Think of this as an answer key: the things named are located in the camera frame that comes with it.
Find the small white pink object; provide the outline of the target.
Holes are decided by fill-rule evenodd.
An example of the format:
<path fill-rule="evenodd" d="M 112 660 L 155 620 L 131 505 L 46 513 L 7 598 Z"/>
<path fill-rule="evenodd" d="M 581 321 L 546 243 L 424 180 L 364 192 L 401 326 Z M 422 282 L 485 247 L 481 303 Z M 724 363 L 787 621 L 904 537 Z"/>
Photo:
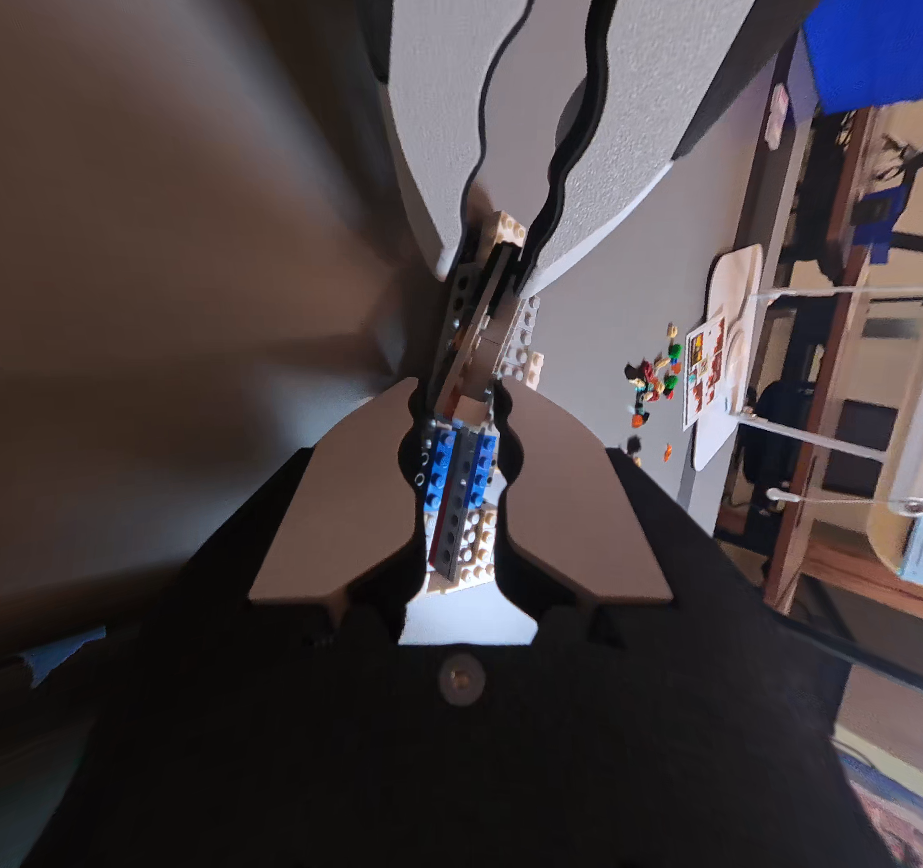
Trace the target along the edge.
<path fill-rule="evenodd" d="M 790 96 L 786 83 L 775 83 L 770 93 L 763 129 L 763 140 L 770 152 L 777 150 L 782 142 L 789 108 Z"/>

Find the pile of small lego pieces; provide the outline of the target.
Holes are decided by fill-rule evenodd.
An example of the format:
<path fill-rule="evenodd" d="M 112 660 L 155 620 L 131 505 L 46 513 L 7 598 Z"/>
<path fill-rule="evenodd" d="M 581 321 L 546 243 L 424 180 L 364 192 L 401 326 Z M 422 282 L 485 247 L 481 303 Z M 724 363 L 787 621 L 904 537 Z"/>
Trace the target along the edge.
<path fill-rule="evenodd" d="M 633 399 L 629 407 L 630 435 L 624 451 L 632 463 L 642 467 L 641 431 L 651 419 L 651 409 L 658 403 L 682 400 L 682 383 L 685 381 L 685 348 L 679 337 L 678 326 L 670 322 L 665 331 L 664 348 L 653 358 L 643 358 L 627 363 L 626 380 L 632 387 Z"/>

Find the black bag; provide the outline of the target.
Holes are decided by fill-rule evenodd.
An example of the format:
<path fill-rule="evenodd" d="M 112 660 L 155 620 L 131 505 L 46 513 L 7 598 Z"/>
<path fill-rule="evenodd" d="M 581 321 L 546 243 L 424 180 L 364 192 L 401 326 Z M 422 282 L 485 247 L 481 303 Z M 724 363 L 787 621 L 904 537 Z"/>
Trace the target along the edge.
<path fill-rule="evenodd" d="M 811 410 L 815 384 L 778 380 L 767 385 L 753 402 L 757 417 L 775 424 L 805 429 Z M 743 474 L 752 485 L 751 504 L 768 512 L 772 502 L 766 492 L 782 489 L 793 478 L 801 442 L 787 435 L 774 434 L 752 426 L 739 430 Z"/>

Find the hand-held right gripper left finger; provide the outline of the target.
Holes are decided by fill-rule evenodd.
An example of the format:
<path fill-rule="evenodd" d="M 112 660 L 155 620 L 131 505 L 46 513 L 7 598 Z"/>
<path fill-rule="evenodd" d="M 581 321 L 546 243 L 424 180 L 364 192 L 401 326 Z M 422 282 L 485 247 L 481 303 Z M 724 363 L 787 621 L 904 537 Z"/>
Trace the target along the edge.
<path fill-rule="evenodd" d="M 419 380 L 409 377 L 333 426 L 313 448 L 248 592 L 272 612 L 336 628 L 375 615 L 392 643 L 423 585 Z"/>

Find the blue tape piece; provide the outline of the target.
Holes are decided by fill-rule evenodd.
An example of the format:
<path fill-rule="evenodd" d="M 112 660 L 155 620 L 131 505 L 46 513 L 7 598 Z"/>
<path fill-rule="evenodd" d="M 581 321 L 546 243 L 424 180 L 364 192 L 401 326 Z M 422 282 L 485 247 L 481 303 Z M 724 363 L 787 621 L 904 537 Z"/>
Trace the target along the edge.
<path fill-rule="evenodd" d="M 106 636 L 107 629 L 105 625 L 101 625 L 51 643 L 18 651 L 16 656 L 29 669 L 29 687 L 37 688 L 54 670 L 62 666 L 84 646 L 103 640 Z"/>

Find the grey tan lego build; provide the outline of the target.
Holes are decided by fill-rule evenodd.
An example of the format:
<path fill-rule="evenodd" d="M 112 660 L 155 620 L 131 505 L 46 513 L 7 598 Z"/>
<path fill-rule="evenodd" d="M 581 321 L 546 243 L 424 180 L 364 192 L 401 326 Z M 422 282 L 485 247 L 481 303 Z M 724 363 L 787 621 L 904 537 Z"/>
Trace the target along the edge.
<path fill-rule="evenodd" d="M 526 228 L 493 213 L 451 278 L 432 374 L 425 392 L 422 494 L 426 538 L 425 594 L 448 594 L 495 578 L 499 429 L 495 386 L 537 389 L 543 354 L 533 350 L 540 300 L 515 291 Z"/>

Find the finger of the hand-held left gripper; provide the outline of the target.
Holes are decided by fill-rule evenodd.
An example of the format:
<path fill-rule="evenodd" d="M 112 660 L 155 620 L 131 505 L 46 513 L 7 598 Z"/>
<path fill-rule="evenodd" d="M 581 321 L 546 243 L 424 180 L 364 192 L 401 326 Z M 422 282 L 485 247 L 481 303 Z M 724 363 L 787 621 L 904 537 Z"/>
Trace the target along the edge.
<path fill-rule="evenodd" d="M 392 0 L 387 137 L 412 236 L 443 282 L 486 153 L 486 90 L 534 0 Z"/>
<path fill-rule="evenodd" d="M 528 231 L 522 296 L 580 262 L 663 179 L 755 1 L 591 1 L 583 95 Z"/>

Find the wooden shelf unit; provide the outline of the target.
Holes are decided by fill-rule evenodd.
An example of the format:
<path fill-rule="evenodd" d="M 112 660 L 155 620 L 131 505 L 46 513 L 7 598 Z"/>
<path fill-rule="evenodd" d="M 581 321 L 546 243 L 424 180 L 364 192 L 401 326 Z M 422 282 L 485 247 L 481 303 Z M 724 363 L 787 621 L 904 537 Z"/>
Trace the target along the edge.
<path fill-rule="evenodd" d="M 921 585 L 899 576 L 916 520 L 887 502 L 921 394 L 921 255 L 900 248 L 872 265 L 850 224 L 862 196 L 903 185 L 891 111 L 818 113 L 797 128 L 785 244 L 761 281 L 748 379 L 760 394 L 767 380 L 815 391 L 805 429 L 742 425 L 800 441 L 798 461 L 767 490 L 768 512 L 750 484 L 746 504 L 720 509 L 716 536 L 766 562 L 763 597 L 783 614 L 806 576 L 921 618 Z"/>

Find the blue cloth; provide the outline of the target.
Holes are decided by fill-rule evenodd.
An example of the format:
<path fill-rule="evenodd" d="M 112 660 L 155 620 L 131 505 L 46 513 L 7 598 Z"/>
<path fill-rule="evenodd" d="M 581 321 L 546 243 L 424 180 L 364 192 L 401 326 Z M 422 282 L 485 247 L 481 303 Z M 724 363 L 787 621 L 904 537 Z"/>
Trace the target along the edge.
<path fill-rule="evenodd" d="M 822 0 L 804 24 L 825 114 L 922 98 L 922 0 Z"/>

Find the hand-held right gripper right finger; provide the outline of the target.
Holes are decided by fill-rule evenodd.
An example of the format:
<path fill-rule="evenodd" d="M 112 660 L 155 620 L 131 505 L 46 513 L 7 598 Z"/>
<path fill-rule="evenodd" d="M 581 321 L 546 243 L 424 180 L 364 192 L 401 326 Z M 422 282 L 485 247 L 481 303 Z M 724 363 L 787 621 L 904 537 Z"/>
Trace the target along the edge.
<path fill-rule="evenodd" d="M 497 578 L 501 593 L 541 621 L 554 608 L 674 599 L 603 442 L 521 382 L 495 383 L 500 430 Z"/>

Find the lego instruction booklet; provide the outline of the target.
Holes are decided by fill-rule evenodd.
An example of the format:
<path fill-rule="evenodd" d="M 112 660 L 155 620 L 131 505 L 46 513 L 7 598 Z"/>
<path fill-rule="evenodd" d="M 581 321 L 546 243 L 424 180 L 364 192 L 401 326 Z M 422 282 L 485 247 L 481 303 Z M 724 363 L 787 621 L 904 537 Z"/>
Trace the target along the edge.
<path fill-rule="evenodd" d="M 725 317 L 720 311 L 685 336 L 683 349 L 683 430 L 709 411 L 721 386 Z"/>

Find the white tray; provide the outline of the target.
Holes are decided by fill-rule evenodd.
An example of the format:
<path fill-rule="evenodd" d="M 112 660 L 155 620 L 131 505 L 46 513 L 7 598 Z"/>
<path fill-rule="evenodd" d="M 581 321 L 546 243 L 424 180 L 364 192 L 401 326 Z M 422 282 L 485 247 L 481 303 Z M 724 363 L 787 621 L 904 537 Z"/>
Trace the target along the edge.
<path fill-rule="evenodd" d="M 744 409 L 763 265 L 762 247 L 754 244 L 721 255 L 711 271 L 704 322 L 720 311 L 725 317 L 723 375 L 711 408 L 691 427 L 691 466 L 697 472 L 704 470 L 736 433 L 736 414 Z"/>

